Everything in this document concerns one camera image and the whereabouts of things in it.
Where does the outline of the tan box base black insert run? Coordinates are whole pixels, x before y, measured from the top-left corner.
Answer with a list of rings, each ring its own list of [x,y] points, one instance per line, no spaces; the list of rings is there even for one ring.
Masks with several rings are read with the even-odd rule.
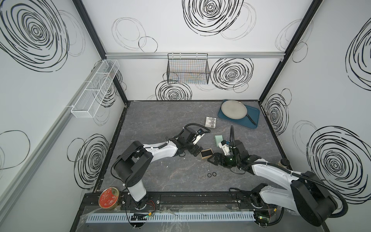
[[[201,158],[202,158],[202,160],[208,159],[209,157],[213,156],[213,154],[214,153],[213,153],[211,148],[206,149],[206,150],[202,150],[201,151]]]

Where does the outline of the mint green jewelry box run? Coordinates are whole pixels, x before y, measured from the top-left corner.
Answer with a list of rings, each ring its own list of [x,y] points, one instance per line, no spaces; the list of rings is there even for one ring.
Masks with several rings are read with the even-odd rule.
[[[222,135],[215,135],[214,139],[217,147],[219,147],[219,144],[224,140]]]

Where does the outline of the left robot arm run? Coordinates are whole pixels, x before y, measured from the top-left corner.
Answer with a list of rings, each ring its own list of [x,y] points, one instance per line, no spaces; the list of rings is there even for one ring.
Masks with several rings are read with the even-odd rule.
[[[115,178],[123,182],[131,197],[131,204],[137,209],[144,208],[148,201],[142,178],[152,162],[180,156],[185,151],[195,157],[200,154],[202,147],[197,143],[210,130],[193,130],[190,126],[194,126],[194,123],[187,124],[178,135],[167,138],[165,142],[149,145],[134,141],[112,165]]]

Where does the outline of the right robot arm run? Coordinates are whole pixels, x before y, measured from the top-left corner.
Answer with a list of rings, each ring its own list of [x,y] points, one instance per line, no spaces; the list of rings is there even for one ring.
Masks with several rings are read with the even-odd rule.
[[[254,208],[276,205],[299,213],[313,226],[328,218],[340,218],[348,212],[345,198],[336,189],[324,184],[316,174],[295,172],[282,165],[250,155],[240,141],[219,143],[223,153],[214,153],[207,160],[215,166],[238,168],[277,185],[261,183],[253,190],[243,191]]]

